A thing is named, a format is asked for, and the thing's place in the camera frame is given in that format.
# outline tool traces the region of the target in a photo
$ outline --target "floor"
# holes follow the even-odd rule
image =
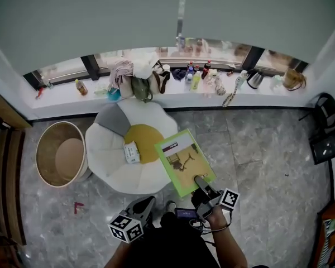
[[[230,228],[249,267],[306,267],[309,261],[317,212],[329,201],[330,183],[327,165],[313,164],[310,125],[308,120],[298,122],[303,113],[296,109],[170,113],[180,129],[190,129],[197,139],[217,175],[213,185],[241,194]],[[71,121],[85,132],[93,118]],[[41,268],[103,267],[119,244],[108,230],[109,216],[137,197],[113,191],[94,175],[64,189],[45,185],[36,171],[35,149],[52,123],[34,123],[26,131],[20,180],[27,240],[24,263]],[[167,200],[192,207],[189,197],[179,199],[172,185],[155,197],[156,225]],[[77,214],[74,202],[84,204]]]

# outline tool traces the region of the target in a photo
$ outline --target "gray cushion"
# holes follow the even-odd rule
[[[106,105],[99,111],[94,122],[121,136],[125,136],[131,126],[128,118],[117,104]]]

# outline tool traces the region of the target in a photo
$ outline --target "gray window shade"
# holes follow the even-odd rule
[[[240,42],[312,63],[335,29],[335,0],[186,0],[183,36]]]
[[[100,52],[175,45],[179,0],[0,0],[0,48],[20,73]]]

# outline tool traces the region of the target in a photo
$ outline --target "shoe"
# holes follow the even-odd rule
[[[172,200],[166,203],[165,212],[172,212],[175,214],[176,203]]]

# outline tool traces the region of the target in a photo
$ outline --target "backpack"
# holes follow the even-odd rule
[[[132,78],[132,90],[137,99],[145,103],[152,100],[152,92],[150,90],[149,81],[147,79]]]

